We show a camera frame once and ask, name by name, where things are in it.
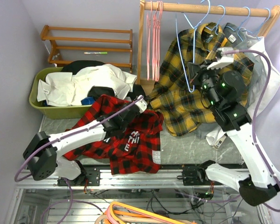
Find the red black plaid shirt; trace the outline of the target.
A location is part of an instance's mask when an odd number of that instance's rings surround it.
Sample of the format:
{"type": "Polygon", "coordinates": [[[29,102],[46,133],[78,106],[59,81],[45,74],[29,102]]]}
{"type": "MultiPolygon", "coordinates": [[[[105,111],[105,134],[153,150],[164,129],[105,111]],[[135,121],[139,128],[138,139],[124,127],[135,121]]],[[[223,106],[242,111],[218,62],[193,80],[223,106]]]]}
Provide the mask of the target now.
{"type": "Polygon", "coordinates": [[[109,159],[113,175],[138,171],[155,174],[161,167],[161,140],[163,115],[145,110],[136,117],[120,137],[96,141],[64,154],[73,161],[79,156],[109,159]]]}

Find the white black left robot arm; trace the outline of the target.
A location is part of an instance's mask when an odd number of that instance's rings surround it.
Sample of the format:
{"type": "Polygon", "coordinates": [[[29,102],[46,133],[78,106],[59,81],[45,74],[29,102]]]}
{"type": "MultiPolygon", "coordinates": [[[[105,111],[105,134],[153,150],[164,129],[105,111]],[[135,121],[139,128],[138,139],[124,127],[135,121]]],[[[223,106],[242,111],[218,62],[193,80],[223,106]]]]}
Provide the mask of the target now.
{"type": "Polygon", "coordinates": [[[69,161],[64,155],[89,143],[122,135],[128,125],[147,109],[143,96],[128,102],[118,112],[99,117],[82,127],[58,134],[37,133],[23,153],[24,167],[35,181],[51,175],[65,178],[75,185],[87,181],[87,172],[78,161],[69,161]]]}

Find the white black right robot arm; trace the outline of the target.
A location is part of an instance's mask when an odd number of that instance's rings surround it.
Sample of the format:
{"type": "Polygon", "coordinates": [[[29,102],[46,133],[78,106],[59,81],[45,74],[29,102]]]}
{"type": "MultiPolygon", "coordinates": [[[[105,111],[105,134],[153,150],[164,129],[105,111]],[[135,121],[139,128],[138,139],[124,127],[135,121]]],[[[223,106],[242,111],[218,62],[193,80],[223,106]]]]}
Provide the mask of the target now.
{"type": "Polygon", "coordinates": [[[255,133],[256,115],[250,116],[239,102],[246,89],[241,74],[236,70],[219,74],[234,62],[231,47],[216,50],[215,59],[201,64],[188,63],[191,83],[205,96],[216,122],[233,141],[248,168],[247,172],[225,168],[214,161],[204,162],[196,179],[200,184],[210,181],[226,185],[241,195],[251,206],[264,204],[280,192],[280,172],[270,161],[255,133]]]}

